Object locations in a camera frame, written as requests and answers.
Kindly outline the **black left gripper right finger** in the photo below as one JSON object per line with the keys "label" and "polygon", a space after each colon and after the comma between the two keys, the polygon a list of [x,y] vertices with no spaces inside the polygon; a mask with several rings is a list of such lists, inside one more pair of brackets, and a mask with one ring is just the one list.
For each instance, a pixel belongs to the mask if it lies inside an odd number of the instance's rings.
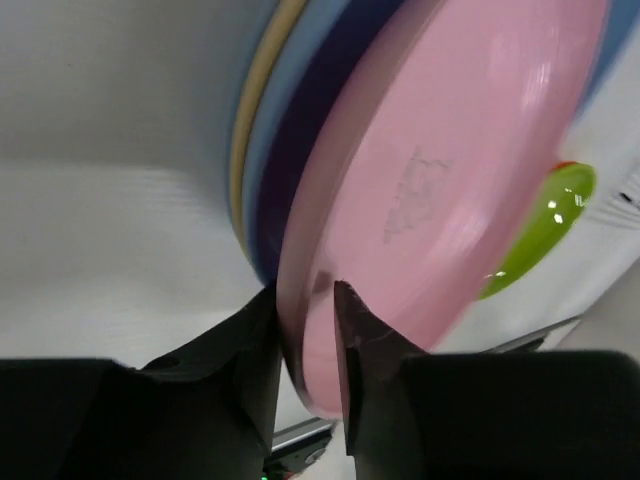
{"label": "black left gripper right finger", "polygon": [[615,351],[429,354],[334,285],[360,479],[635,479],[639,366]]}

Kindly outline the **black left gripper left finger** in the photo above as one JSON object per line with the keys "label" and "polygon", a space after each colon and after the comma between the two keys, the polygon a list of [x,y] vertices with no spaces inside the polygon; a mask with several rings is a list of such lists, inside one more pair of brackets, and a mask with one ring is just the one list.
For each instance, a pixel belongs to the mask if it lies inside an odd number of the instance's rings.
{"label": "black left gripper left finger", "polygon": [[280,369],[273,287],[141,369],[109,359],[5,359],[1,475],[258,479]]}

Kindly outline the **green plate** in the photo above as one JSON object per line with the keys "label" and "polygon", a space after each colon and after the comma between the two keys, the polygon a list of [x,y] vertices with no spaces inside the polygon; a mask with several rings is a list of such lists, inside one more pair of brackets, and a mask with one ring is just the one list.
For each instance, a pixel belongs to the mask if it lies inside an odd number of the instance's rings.
{"label": "green plate", "polygon": [[596,183],[595,169],[583,163],[548,173],[518,238],[502,265],[487,277],[479,298],[504,290],[534,268],[582,215]]}

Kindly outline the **orange plate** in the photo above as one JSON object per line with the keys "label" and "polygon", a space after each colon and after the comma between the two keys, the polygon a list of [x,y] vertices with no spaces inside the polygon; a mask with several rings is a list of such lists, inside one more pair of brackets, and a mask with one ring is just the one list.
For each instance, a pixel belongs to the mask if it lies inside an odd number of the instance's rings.
{"label": "orange plate", "polygon": [[551,172],[557,171],[557,170],[561,170],[563,168],[566,168],[570,165],[574,165],[577,164],[578,162],[575,161],[561,161],[561,162],[557,162],[550,170],[549,170],[549,174]]}

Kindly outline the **pink plate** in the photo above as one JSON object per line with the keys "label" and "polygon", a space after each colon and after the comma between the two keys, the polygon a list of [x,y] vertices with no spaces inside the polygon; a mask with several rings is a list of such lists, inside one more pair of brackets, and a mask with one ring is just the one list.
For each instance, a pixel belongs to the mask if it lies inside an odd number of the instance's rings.
{"label": "pink plate", "polygon": [[501,263],[554,164],[604,1],[406,1],[345,83],[285,229],[277,309],[293,384],[342,414],[333,286],[433,348]]}

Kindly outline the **blue plate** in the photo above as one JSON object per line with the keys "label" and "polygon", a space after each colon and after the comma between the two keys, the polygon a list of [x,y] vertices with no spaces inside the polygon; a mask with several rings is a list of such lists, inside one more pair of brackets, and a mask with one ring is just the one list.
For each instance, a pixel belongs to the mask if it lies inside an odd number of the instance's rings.
{"label": "blue plate", "polygon": [[[593,82],[595,81],[595,79],[598,76],[601,60],[607,54],[607,51],[608,51],[608,45],[609,45],[608,40],[609,40],[609,38],[611,36],[617,34],[617,33],[624,33],[624,34],[628,33],[630,31],[630,28],[631,28],[631,22],[636,17],[636,15],[638,14],[638,11],[639,11],[638,4],[635,3],[635,2],[632,2],[632,1],[613,1],[613,2],[604,1],[604,2],[606,2],[607,5],[608,5],[608,13],[607,13],[607,16],[606,16],[606,22],[605,22],[605,25],[602,28],[599,47],[598,47],[596,55],[593,58],[593,61],[592,61],[592,64],[591,64],[591,71],[590,71],[590,74],[589,74],[589,78],[588,78],[588,81],[587,81],[587,83],[585,84],[585,86],[583,88],[583,91],[582,91],[582,94],[581,94],[580,101],[579,101],[578,105],[580,105],[582,103],[584,95],[589,92],[591,85],[593,84]],[[242,225],[242,229],[243,229],[242,234],[243,234],[244,242],[245,242],[245,245],[246,245],[246,237],[245,237],[243,225]],[[502,261],[499,264],[499,266],[492,273],[490,273],[489,275],[492,275],[492,274],[494,274],[496,272],[496,270],[501,266]],[[485,280],[484,280],[482,285],[486,284],[487,277],[485,278]]]}

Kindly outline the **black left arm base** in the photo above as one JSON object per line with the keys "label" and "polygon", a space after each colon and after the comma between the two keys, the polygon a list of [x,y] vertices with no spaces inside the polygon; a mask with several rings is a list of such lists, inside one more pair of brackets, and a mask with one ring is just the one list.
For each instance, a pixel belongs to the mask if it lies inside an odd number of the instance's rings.
{"label": "black left arm base", "polygon": [[262,480],[290,479],[304,472],[325,452],[330,438],[313,437],[275,450],[265,461]]}

